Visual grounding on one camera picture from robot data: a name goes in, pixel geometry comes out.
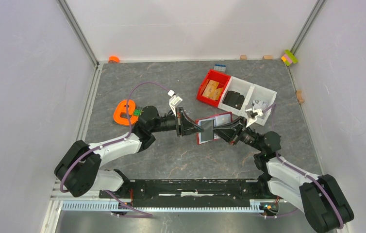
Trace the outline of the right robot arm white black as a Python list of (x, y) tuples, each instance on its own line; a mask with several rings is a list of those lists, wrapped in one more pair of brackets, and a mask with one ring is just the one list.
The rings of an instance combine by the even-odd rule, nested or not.
[(288, 162), (279, 154), (281, 136), (269, 131), (257, 133), (246, 126), (246, 119), (217, 126), (214, 133), (231, 145), (243, 142), (256, 150), (256, 167), (263, 172), (257, 185), (263, 198), (283, 198), (304, 213), (317, 233), (341, 229), (354, 220), (354, 212), (337, 180), (330, 174), (317, 175)]

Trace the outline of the silver VIP credit card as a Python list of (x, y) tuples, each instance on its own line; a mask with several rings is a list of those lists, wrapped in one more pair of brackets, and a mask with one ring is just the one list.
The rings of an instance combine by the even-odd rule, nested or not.
[(199, 133), (199, 143), (203, 144), (214, 140), (214, 120), (205, 119), (199, 121), (199, 125), (203, 128), (203, 131)]

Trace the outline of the red leather card holder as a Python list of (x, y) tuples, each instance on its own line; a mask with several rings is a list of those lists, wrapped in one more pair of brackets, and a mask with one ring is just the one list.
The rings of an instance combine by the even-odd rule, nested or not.
[(197, 119), (195, 121), (196, 124), (204, 128), (203, 132), (197, 133), (197, 144), (201, 145), (220, 139), (220, 137), (215, 133), (215, 129), (219, 126), (230, 123), (232, 118), (232, 112), (224, 112), (206, 118)]

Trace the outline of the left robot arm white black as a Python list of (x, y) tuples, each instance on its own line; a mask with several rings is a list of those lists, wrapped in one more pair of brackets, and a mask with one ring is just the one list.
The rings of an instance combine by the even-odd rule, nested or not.
[(101, 167), (125, 155), (145, 151), (155, 142), (154, 133), (168, 131), (186, 136), (204, 129), (189, 118), (182, 107), (160, 116), (156, 107), (146, 106), (125, 135), (100, 143), (74, 142), (54, 171), (61, 182), (60, 191), (69, 192), (75, 198), (91, 190), (110, 190), (118, 198), (127, 196), (130, 185), (120, 173)]

